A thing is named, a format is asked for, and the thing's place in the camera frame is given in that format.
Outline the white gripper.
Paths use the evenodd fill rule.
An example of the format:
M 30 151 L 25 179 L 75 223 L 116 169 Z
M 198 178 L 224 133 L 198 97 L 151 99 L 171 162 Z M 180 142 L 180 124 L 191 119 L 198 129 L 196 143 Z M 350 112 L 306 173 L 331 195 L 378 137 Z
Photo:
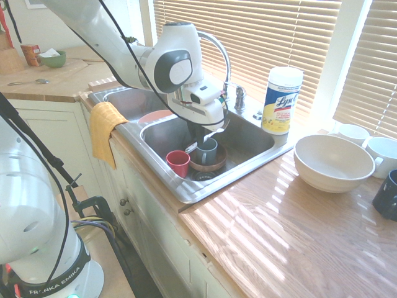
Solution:
M 172 93 L 171 109 L 179 117 L 190 121 L 187 122 L 187 128 L 192 141 L 197 141 L 197 145 L 204 143 L 205 128 L 217 130 L 224 124 L 223 107 L 218 99 L 204 106 L 194 102 L 184 104 L 179 100 L 176 93 Z

